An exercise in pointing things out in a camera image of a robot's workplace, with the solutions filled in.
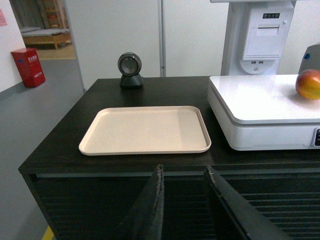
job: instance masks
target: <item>countertop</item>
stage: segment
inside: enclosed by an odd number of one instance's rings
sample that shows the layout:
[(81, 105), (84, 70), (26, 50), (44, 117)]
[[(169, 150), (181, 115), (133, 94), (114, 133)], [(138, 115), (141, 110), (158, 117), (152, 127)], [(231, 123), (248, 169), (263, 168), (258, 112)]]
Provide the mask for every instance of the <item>countertop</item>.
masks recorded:
[[(222, 171), (320, 171), (320, 150), (233, 150), (207, 101), (208, 76), (146, 78), (143, 88), (121, 89), (120, 79), (98, 79), (52, 132), (20, 166), (22, 174), (200, 171), (212, 165)], [(87, 156), (79, 143), (100, 110), (120, 107), (194, 106), (200, 109), (212, 144), (192, 154)]]

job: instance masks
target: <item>yellow floor marking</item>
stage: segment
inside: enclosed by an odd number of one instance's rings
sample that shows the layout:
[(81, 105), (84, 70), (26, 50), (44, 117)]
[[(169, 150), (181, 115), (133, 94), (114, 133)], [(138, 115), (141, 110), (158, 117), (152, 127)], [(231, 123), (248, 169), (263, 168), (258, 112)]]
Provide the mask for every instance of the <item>yellow floor marking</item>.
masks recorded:
[(54, 233), (52, 232), (51, 228), (48, 226), (48, 228), (46, 229), (42, 240), (52, 240), (54, 238)]

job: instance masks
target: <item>white kiosk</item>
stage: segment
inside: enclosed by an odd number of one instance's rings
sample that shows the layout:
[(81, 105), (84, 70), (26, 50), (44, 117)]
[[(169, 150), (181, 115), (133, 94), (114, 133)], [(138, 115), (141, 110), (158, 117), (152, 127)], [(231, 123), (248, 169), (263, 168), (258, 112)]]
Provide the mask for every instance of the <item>white kiosk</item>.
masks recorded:
[(238, 151), (320, 149), (320, 100), (295, 89), (297, 75), (276, 75), (296, 1), (230, 2), (221, 76), (208, 102)]

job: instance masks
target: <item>dark wooden counter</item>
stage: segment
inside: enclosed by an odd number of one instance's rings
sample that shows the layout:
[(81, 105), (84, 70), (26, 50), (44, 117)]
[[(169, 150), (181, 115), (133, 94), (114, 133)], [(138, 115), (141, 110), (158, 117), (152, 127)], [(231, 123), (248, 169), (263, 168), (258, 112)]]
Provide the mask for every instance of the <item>dark wooden counter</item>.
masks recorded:
[[(233, 150), (207, 101), (207, 76), (147, 78), (143, 88), (132, 90), (119, 83), (97, 80), (19, 168), (57, 240), (105, 239), (158, 164), (164, 165), (165, 176), (164, 240), (215, 238), (202, 188), (205, 165), (294, 239), (320, 239), (319, 149)], [(100, 110), (143, 106), (199, 108), (210, 149), (195, 154), (80, 153), (79, 143)]]
[[(147, 78), (141, 89), (121, 89), (119, 79), (98, 79), (39, 147), (21, 173), (144, 172), (214, 165), (216, 169), (320, 168), (320, 150), (236, 151), (229, 147), (207, 101), (209, 77)], [(86, 156), (78, 146), (96, 114), (106, 108), (194, 106), (209, 132), (210, 150), (195, 154)]]

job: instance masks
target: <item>plastic tray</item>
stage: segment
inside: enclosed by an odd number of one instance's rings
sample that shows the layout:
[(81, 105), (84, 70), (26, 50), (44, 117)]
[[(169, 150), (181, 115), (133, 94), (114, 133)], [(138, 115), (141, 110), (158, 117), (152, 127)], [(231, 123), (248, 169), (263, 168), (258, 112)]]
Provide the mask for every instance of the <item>plastic tray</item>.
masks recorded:
[(198, 108), (193, 106), (103, 109), (84, 135), (84, 155), (202, 153), (211, 140)]

